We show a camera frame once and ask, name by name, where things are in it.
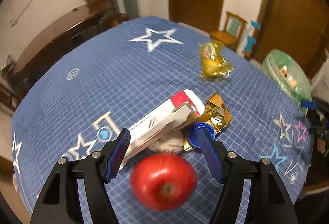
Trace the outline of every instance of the yellow candy wrapper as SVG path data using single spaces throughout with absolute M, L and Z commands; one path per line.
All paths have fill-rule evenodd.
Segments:
M 233 71 L 233 66 L 226 62 L 220 51 L 224 44 L 220 41 L 211 41 L 199 44 L 202 65 L 202 78 L 214 77 L 217 75 L 226 76 Z

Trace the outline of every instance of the red label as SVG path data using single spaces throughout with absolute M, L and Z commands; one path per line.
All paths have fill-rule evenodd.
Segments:
M 192 109 L 200 116 L 200 113 L 196 109 L 194 103 L 190 100 L 190 98 L 186 95 L 184 91 L 178 92 L 174 96 L 171 97 L 171 102 L 177 108 L 179 105 L 181 105 L 184 102 L 188 102 L 189 105 L 191 105 Z

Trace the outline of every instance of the blue tablecloth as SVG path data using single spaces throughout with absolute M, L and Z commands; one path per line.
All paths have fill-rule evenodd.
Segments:
M 101 116 L 110 112 L 119 129 L 130 127 L 184 89 L 204 102 L 214 92 L 221 95 L 233 120 L 216 139 L 244 158 L 270 158 L 295 202 L 313 143 L 302 112 L 275 82 L 226 48 L 222 54 L 235 71 L 227 79 L 201 79 L 198 44 L 207 41 L 173 22 L 146 17 L 112 28 L 59 60 L 13 116 L 14 168 L 28 211 L 58 158 L 81 159 L 115 139 L 106 118 L 97 122 Z M 111 138 L 99 135 L 104 128 Z M 182 207 L 166 212 L 143 207 L 129 186 L 132 167 L 148 154 L 133 158 L 106 186 L 120 223 L 208 223 L 222 186 L 212 179 L 202 153 L 183 154 L 197 171 L 198 184 Z M 249 189 L 245 181 L 237 223 L 244 222 Z M 79 192 L 84 221 L 92 223 L 82 180 Z

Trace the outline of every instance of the apple stem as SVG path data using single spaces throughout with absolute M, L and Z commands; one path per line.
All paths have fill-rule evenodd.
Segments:
M 167 196 L 167 197 L 171 196 L 172 192 L 173 192 L 173 187 L 171 184 L 164 184 L 162 186 L 162 195 L 163 196 Z

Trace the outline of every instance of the metal screw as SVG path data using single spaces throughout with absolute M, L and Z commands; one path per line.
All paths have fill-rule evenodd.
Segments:
M 228 152 L 227 153 L 227 156 L 229 157 L 229 158 L 235 158 L 236 157 L 236 153 L 235 152 Z
M 101 153 L 100 152 L 93 152 L 92 153 L 92 158 L 98 158 L 101 156 Z
M 262 159 L 262 162 L 263 162 L 263 164 L 264 165 L 269 165 L 269 163 L 271 162 L 269 159 L 267 159 L 267 158 L 263 158 Z
M 60 165 L 62 165 L 62 164 L 65 163 L 65 162 L 66 162 L 66 158 L 64 158 L 64 157 L 58 159 L 58 163 L 59 163 Z

